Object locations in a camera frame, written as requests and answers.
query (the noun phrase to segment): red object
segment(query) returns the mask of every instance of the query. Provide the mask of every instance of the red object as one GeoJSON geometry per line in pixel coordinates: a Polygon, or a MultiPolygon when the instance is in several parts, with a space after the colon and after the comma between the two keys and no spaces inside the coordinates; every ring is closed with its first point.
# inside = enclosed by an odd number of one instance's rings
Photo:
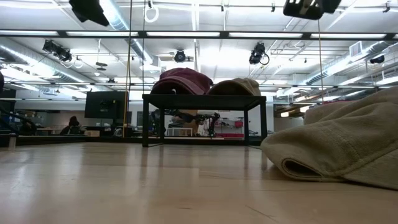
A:
{"type": "Polygon", "coordinates": [[[173,68],[160,75],[151,94],[205,94],[213,84],[206,75],[190,68],[173,68]]]}
{"type": "Polygon", "coordinates": [[[243,127],[243,121],[235,121],[235,127],[242,128],[243,127]]]}

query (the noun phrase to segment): monitor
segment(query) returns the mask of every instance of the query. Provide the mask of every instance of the monitor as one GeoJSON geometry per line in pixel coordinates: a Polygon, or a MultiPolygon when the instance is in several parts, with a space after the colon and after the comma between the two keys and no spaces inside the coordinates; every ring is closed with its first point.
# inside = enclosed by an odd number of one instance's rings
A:
{"type": "Polygon", "coordinates": [[[85,118],[123,119],[125,97],[121,91],[88,92],[85,118]]]}

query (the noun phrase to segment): black table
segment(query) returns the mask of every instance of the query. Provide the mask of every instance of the black table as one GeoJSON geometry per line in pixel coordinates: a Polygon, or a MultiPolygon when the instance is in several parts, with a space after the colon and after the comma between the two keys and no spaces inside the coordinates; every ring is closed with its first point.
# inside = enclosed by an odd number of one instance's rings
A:
{"type": "MultiPolygon", "coordinates": [[[[149,104],[160,109],[160,128],[164,127],[164,110],[231,110],[244,112],[244,142],[249,145],[249,110],[260,105],[261,140],[267,137],[267,115],[265,96],[220,96],[220,95],[158,95],[145,94],[142,116],[142,146],[148,147],[149,142],[149,104]]],[[[164,132],[160,132],[160,140],[164,140],[164,132]]]]}

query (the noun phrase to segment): black equipment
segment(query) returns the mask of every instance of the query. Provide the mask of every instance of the black equipment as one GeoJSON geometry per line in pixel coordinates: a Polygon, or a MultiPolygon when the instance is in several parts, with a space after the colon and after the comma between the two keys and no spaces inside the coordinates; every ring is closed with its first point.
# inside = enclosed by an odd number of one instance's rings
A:
{"type": "Polygon", "coordinates": [[[177,53],[176,53],[175,56],[174,56],[174,60],[175,60],[176,62],[184,62],[185,59],[186,59],[186,57],[187,57],[187,56],[185,55],[185,53],[184,53],[183,50],[178,50],[177,53]]]}
{"type": "Polygon", "coordinates": [[[285,16],[318,20],[324,13],[333,14],[341,0],[286,0],[285,16]]]}
{"type": "Polygon", "coordinates": [[[113,120],[123,119],[125,97],[125,92],[88,92],[86,99],[85,118],[108,118],[113,120]]]}
{"type": "Polygon", "coordinates": [[[384,55],[382,55],[382,56],[380,56],[380,57],[377,57],[377,58],[374,58],[374,59],[369,60],[369,62],[370,62],[371,64],[374,64],[374,63],[383,63],[383,62],[385,61],[385,59],[386,59],[386,58],[384,58],[384,55]]]}
{"type": "Polygon", "coordinates": [[[4,88],[4,76],[0,71],[0,93],[2,93],[2,89],[4,88]]]}
{"type": "MultiPolygon", "coordinates": [[[[181,113],[179,110],[165,110],[165,114],[169,114],[172,116],[177,116],[181,119],[183,119],[186,123],[191,123],[193,120],[196,121],[196,124],[200,124],[207,119],[211,119],[211,123],[209,125],[208,134],[209,137],[213,138],[216,136],[214,127],[216,124],[216,121],[220,118],[220,114],[214,113],[211,115],[203,115],[203,114],[197,114],[197,115],[190,115],[188,113],[181,113]]],[[[159,124],[160,124],[160,110],[155,110],[150,114],[152,118],[152,129],[154,134],[159,133],[159,124]]]]}
{"type": "Polygon", "coordinates": [[[49,54],[53,54],[63,62],[70,62],[72,60],[70,49],[64,49],[52,40],[45,40],[43,50],[49,54]]]}
{"type": "Polygon", "coordinates": [[[69,0],[69,4],[80,22],[91,20],[102,26],[109,25],[109,21],[104,16],[104,10],[100,5],[100,0],[69,0]]]}
{"type": "Polygon", "coordinates": [[[254,47],[254,50],[251,52],[251,56],[249,58],[249,62],[251,65],[257,65],[258,63],[262,65],[267,65],[269,63],[269,56],[266,54],[266,47],[264,46],[263,43],[257,43],[257,45],[254,47]],[[267,57],[268,62],[267,63],[262,63],[261,60],[267,57]]]}

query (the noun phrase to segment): cloth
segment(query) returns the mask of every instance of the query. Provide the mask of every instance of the cloth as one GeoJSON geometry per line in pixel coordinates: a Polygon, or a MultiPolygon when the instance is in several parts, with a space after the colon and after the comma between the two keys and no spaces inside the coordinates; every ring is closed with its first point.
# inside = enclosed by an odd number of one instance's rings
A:
{"type": "Polygon", "coordinates": [[[190,68],[174,68],[160,75],[151,94],[202,95],[212,86],[206,75],[190,68]]]}
{"type": "Polygon", "coordinates": [[[304,123],[261,144],[285,175],[398,190],[398,86],[310,109],[304,123]]]}
{"type": "Polygon", "coordinates": [[[208,95],[243,95],[261,96],[259,84],[250,78],[235,78],[216,84],[208,95]]]}

